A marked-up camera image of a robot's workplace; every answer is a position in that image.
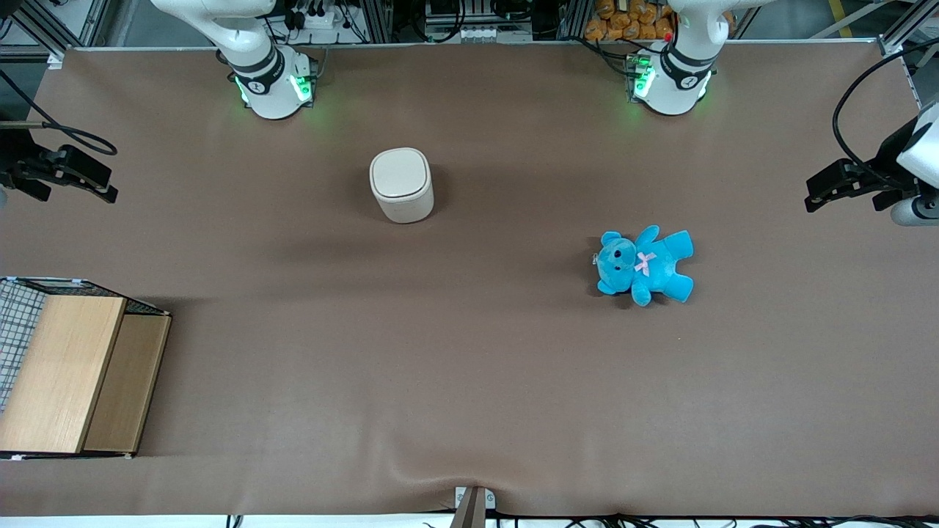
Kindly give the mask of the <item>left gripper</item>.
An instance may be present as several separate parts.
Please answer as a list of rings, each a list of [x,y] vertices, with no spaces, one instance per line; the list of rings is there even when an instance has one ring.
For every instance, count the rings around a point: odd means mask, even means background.
[[[807,180],[805,211],[815,213],[839,199],[876,193],[875,210],[890,213],[938,213],[938,107],[937,100],[920,109],[918,117],[886,139],[878,153],[885,154],[888,168],[907,186],[901,191],[882,191],[878,179],[848,159],[838,159]]]

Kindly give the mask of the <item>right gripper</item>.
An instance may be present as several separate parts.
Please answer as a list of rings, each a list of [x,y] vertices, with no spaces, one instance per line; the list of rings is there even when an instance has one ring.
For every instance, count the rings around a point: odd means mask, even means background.
[[[48,178],[56,173],[54,167],[79,180]],[[53,151],[37,144],[28,130],[1,131],[1,183],[7,189],[47,202],[51,195],[51,187],[47,184],[51,184],[86,191],[108,204],[114,204],[120,191],[108,185],[111,174],[110,167],[79,147],[66,144]],[[108,186],[96,188],[94,185]]]

